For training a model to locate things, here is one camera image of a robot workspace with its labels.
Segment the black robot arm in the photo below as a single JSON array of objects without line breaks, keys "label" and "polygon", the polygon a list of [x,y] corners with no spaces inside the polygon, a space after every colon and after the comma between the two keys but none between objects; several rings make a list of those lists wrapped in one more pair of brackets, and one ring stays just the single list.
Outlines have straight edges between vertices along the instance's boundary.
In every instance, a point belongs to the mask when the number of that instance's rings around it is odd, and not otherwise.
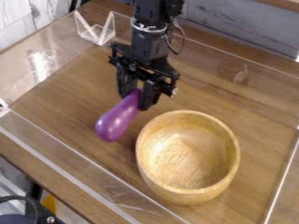
[{"label": "black robot arm", "polygon": [[177,70],[168,62],[168,54],[178,54],[170,45],[173,30],[181,35],[182,29],[176,17],[182,13],[184,0],[134,0],[134,14],[130,18],[130,45],[110,44],[112,55],[108,62],[116,67],[118,95],[125,98],[144,83],[137,107],[148,110],[158,101],[160,95],[173,95]]}]

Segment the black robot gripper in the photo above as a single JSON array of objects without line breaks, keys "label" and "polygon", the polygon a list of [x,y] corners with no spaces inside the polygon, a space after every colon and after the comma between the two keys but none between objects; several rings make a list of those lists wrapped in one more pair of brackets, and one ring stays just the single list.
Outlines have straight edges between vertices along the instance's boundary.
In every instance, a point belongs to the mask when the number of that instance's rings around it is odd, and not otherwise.
[{"label": "black robot gripper", "polygon": [[168,62],[168,54],[180,52],[172,47],[173,30],[178,29],[170,18],[156,24],[130,19],[130,44],[110,44],[108,63],[116,67],[117,92],[124,98],[144,83],[138,109],[146,111],[158,101],[160,95],[173,95],[180,75]]}]

